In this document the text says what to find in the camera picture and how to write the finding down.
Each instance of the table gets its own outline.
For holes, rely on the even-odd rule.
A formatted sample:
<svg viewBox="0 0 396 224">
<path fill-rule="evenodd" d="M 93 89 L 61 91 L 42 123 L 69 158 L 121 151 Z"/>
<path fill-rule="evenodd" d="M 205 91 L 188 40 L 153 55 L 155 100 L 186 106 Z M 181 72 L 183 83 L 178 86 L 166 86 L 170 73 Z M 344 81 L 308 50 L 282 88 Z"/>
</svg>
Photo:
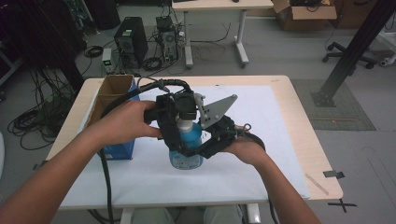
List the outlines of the table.
<svg viewBox="0 0 396 224">
<path fill-rule="evenodd" d="M 193 66 L 190 40 L 191 37 L 189 31 L 191 13 L 196 13 L 198 14 L 196 15 L 197 17 L 201 17 L 202 19 L 209 20 L 210 23 L 213 23 L 213 21 L 219 22 L 219 20 L 221 19 L 224 20 L 224 18 L 229 18 L 229 15 L 227 15 L 227 13 L 229 14 L 231 11 L 240 11 L 238 36 L 235 37 L 235 44 L 241 58 L 242 66 L 245 66 L 249 63 L 249 61 L 248 56 L 245 52 L 245 48 L 242 44 L 242 34 L 244 32 L 247 9 L 269 8 L 272 6 L 273 3 L 271 2 L 271 0 L 240 0 L 238 3 L 235 3 L 232 0 L 197 0 L 172 3 L 172 8 L 175 11 L 184 12 L 184 50 L 186 55 L 186 66 L 188 68 L 191 68 Z"/>
<path fill-rule="evenodd" d="M 242 77 L 177 77 L 191 86 L 223 84 L 227 86 L 270 86 L 284 120 L 290 141 L 305 176 L 310 191 L 310 200 L 330 200 L 342 198 L 343 191 L 336 177 L 325 177 L 323 172 L 330 171 L 326 155 L 316 137 L 314 130 L 304 112 L 290 80 L 285 76 L 242 76 Z M 102 78 L 91 78 L 85 81 L 78 98 L 62 127 L 47 159 L 50 160 L 64 148 L 78 133 L 80 123 L 88 110 L 95 91 L 100 87 Z"/>
</svg>

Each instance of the blue box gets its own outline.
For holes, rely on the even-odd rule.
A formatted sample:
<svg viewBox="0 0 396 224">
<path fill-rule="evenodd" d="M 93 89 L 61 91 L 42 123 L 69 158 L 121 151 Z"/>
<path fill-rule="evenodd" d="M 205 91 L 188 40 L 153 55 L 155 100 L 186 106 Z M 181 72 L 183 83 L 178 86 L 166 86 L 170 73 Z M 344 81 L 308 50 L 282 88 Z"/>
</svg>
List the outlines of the blue box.
<svg viewBox="0 0 396 224">
<path fill-rule="evenodd" d="M 131 88 L 128 91 L 133 91 L 134 89 L 136 89 L 136 84 L 133 78 Z M 139 101 L 140 97 L 139 95 L 136 95 L 132 97 L 130 100 Z M 105 155 L 108 161 L 131 160 L 133 152 L 134 152 L 134 140 L 124 144 L 110 145 L 105 147 Z"/>
<path fill-rule="evenodd" d="M 103 111 L 111 102 L 125 94 L 127 91 L 132 91 L 134 89 L 136 89 L 134 76 L 112 75 L 105 77 L 105 80 L 103 81 L 93 103 L 92 111 L 86 126 L 88 127 L 99 120 Z M 140 98 L 137 95 L 130 100 L 140 100 Z M 124 144 L 105 147 L 106 159 L 108 161 L 131 160 L 133 152 L 134 140 Z"/>
</svg>

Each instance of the black pole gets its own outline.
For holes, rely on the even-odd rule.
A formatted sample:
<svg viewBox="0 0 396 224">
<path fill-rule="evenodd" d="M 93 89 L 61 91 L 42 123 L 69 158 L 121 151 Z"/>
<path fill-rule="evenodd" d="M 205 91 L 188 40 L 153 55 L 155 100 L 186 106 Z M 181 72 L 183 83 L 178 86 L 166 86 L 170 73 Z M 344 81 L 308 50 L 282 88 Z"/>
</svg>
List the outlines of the black pole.
<svg viewBox="0 0 396 224">
<path fill-rule="evenodd" d="M 371 45 L 373 40 L 385 26 L 396 10 L 395 0 L 377 0 L 361 28 L 349 43 L 332 73 L 327 78 L 319 92 L 313 92 L 312 98 L 316 106 L 334 106 L 332 98 L 353 71 L 361 55 Z"/>
</svg>

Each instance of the forearm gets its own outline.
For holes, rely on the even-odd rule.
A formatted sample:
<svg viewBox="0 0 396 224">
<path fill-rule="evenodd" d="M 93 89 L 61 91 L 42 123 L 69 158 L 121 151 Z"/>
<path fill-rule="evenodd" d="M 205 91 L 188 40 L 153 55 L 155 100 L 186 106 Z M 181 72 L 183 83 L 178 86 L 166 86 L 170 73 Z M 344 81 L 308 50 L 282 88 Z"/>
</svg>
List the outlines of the forearm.
<svg viewBox="0 0 396 224">
<path fill-rule="evenodd" d="M 15 192 L 0 208 L 0 223 L 50 223 L 64 196 L 101 147 L 83 132 Z"/>
<path fill-rule="evenodd" d="M 261 162 L 254 166 L 262 177 L 280 223 L 320 223 L 272 159 L 266 153 L 261 157 Z"/>
</svg>

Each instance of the table leg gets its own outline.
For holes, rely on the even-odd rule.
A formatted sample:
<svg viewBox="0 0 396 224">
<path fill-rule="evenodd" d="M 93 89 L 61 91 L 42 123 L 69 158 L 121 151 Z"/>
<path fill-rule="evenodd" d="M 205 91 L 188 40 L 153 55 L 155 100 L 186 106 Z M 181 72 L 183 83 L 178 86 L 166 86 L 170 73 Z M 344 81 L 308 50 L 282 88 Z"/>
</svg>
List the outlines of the table leg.
<svg viewBox="0 0 396 224">
<path fill-rule="evenodd" d="M 259 205 L 257 203 L 247 204 L 247 221 L 248 223 L 262 223 Z"/>
<path fill-rule="evenodd" d="M 243 9 L 241 11 L 241 17 L 239 19 L 239 29 L 238 29 L 238 36 L 235 36 L 235 44 L 239 52 L 239 56 L 241 57 L 242 61 L 242 66 L 245 66 L 248 64 L 248 56 L 247 53 L 245 52 L 245 48 L 242 44 L 242 34 L 244 33 L 245 29 L 245 19 L 247 16 L 247 10 Z"/>
<path fill-rule="evenodd" d="M 190 42 L 190 31 L 189 31 L 189 23 L 188 23 L 188 11 L 184 11 L 184 55 L 186 56 L 186 66 L 187 68 L 192 68 L 192 53 L 191 53 L 191 42 Z"/>
<path fill-rule="evenodd" d="M 120 224 L 131 224 L 131 218 L 133 214 L 134 214 L 134 208 L 122 209 Z"/>
</svg>

